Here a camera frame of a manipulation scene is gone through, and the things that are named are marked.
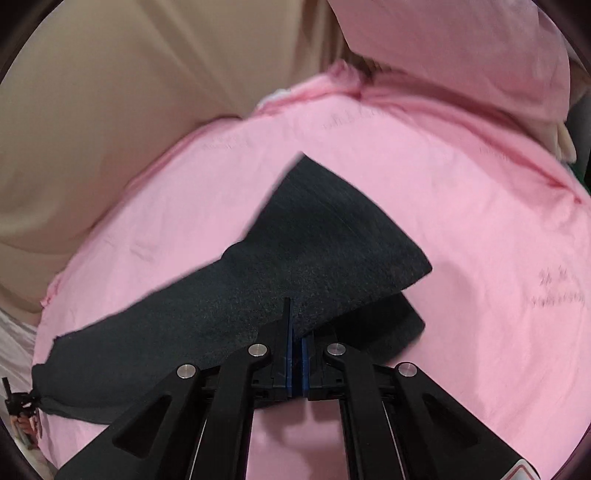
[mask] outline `beige fabric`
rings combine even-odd
[[[0,84],[0,308],[37,323],[134,175],[345,50],[324,0],[65,0]]]

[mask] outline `pink fabric surface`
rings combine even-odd
[[[566,119],[569,59],[532,0],[329,0],[349,47],[481,103]]]
[[[433,265],[405,292],[426,330],[393,364],[415,362],[550,480],[591,422],[591,199],[510,122],[466,102],[402,74],[369,83],[337,63],[247,121],[197,132],[56,278],[34,362],[56,336],[218,259],[303,152],[379,205]],[[103,429],[42,421],[57,466]],[[248,478],[346,479],[335,405],[257,412]]]

